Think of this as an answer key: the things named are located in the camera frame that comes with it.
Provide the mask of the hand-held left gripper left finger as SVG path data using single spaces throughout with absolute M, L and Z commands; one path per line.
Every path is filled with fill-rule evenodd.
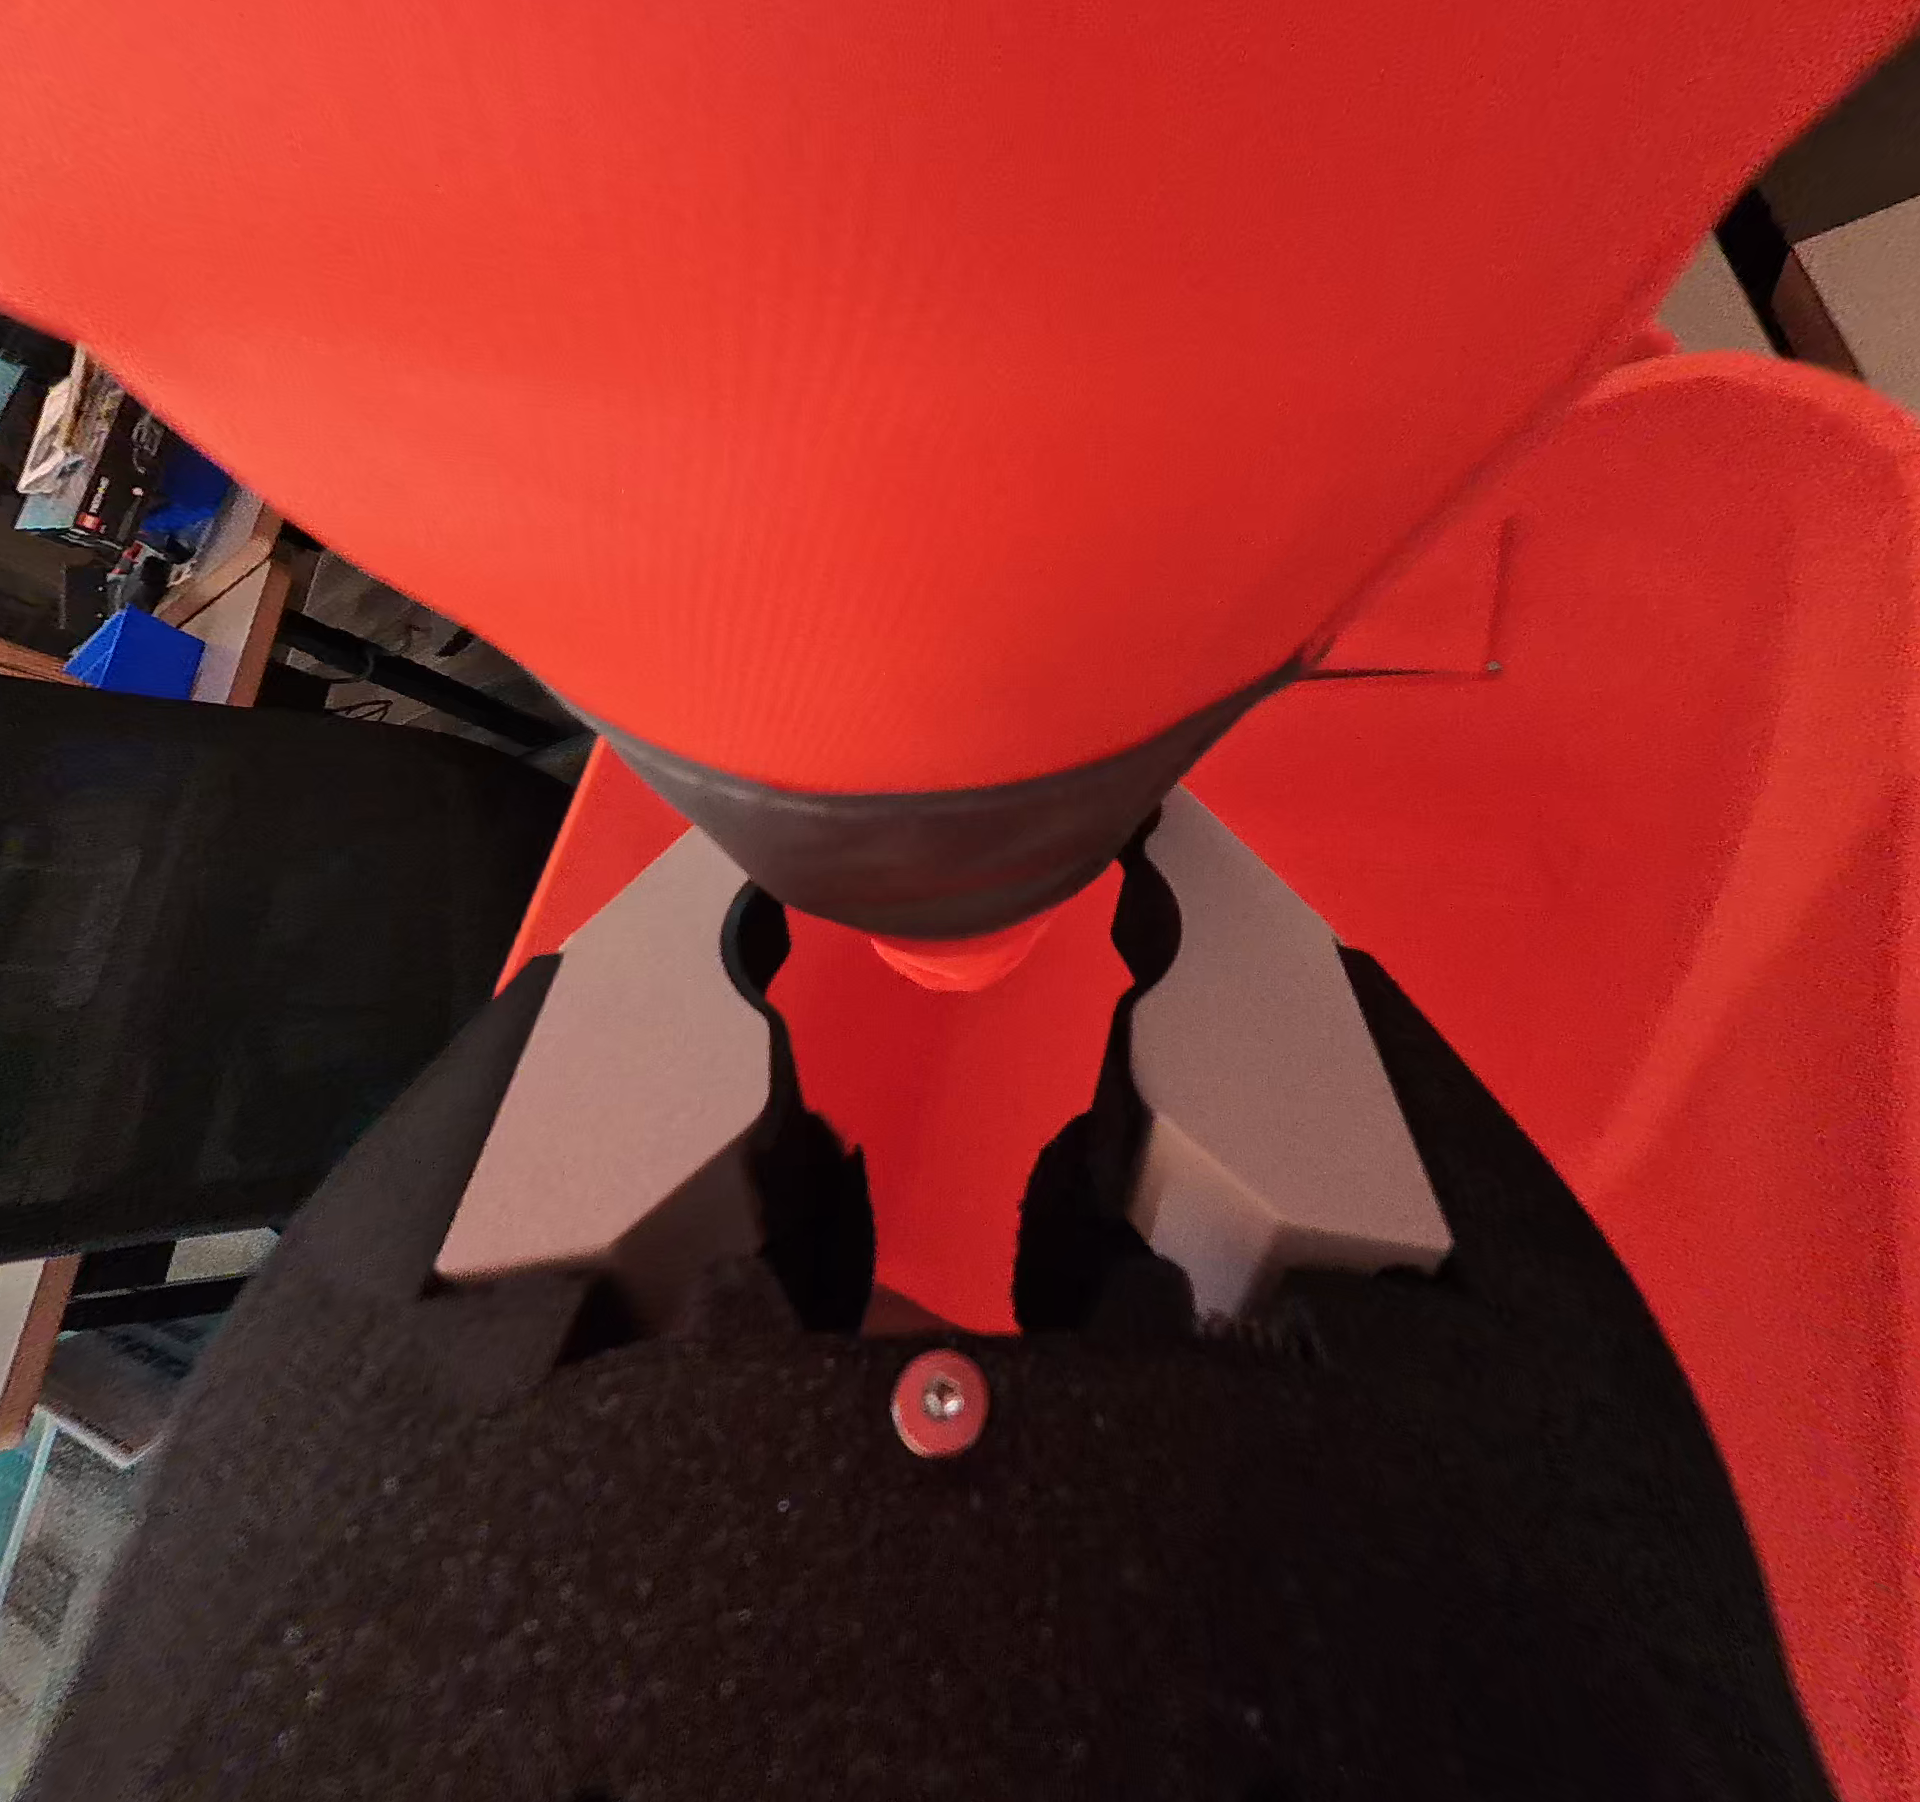
M 685 1297 L 757 1253 L 748 1155 L 773 1037 L 724 959 L 748 891 L 690 830 L 563 944 L 447 1222 L 444 1282 L 582 1272 Z

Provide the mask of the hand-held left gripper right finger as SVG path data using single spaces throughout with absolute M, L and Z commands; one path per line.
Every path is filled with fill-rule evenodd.
M 1438 1270 L 1451 1230 L 1332 929 L 1186 789 L 1120 871 L 1099 1213 L 1201 1319 L 1294 1270 Z

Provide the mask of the white desk with wooden edge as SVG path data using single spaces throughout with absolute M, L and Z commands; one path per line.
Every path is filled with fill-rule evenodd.
M 155 618 L 202 651 L 188 700 L 255 707 L 293 590 L 293 551 L 282 536 L 284 518 L 267 503 L 229 490 L 202 549 L 155 601 Z

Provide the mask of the black waistband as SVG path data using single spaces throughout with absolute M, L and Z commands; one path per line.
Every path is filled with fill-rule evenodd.
M 1111 757 L 945 790 L 775 786 L 673 757 L 587 711 L 573 715 L 773 900 L 869 936 L 948 942 L 1025 925 L 1078 896 L 1182 779 L 1307 666 L 1294 656 Z

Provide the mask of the black office chair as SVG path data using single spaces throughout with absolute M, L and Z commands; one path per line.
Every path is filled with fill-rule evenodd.
M 569 800 L 451 735 L 3 678 L 3 1262 L 284 1227 L 485 1009 Z

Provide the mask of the blue plastic bin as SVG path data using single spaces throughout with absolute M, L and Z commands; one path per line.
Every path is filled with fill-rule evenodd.
M 104 692 L 185 702 L 204 656 L 202 639 L 147 611 L 120 608 L 71 651 L 62 675 Z

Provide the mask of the black printed box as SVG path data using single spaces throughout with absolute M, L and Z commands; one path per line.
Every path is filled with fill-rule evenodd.
M 165 495 L 181 440 L 122 389 L 80 417 L 52 478 L 20 497 L 11 527 L 68 547 L 128 549 Z

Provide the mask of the person's orange shirt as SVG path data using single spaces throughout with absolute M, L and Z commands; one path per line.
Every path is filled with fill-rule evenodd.
M 2 0 L 3 307 L 775 786 L 1273 677 L 1915 0 Z

